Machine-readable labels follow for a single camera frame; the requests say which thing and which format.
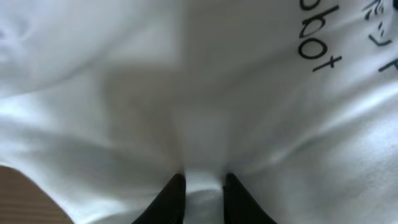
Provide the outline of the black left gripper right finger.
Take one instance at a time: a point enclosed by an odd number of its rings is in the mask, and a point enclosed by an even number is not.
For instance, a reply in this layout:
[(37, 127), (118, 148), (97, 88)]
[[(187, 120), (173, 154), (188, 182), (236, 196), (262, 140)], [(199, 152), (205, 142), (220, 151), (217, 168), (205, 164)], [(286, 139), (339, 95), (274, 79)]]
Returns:
[(277, 224), (233, 173), (226, 175), (223, 198), (225, 224)]

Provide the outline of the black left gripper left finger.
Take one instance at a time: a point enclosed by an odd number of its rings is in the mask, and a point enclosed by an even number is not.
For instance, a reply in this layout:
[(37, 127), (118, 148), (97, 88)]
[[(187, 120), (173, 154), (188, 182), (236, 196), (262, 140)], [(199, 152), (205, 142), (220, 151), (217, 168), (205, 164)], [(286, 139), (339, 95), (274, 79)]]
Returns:
[(132, 224), (183, 224), (185, 202), (185, 177), (175, 174)]

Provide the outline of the white t-shirt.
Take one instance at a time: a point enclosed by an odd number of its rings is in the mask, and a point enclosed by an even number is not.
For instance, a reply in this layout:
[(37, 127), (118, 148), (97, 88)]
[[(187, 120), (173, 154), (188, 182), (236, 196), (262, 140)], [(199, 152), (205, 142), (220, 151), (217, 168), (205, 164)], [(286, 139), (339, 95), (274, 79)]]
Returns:
[(277, 223), (397, 222), (392, 1), (2, 1), (1, 164), (75, 223), (131, 223), (176, 173), (221, 223), (234, 173)]

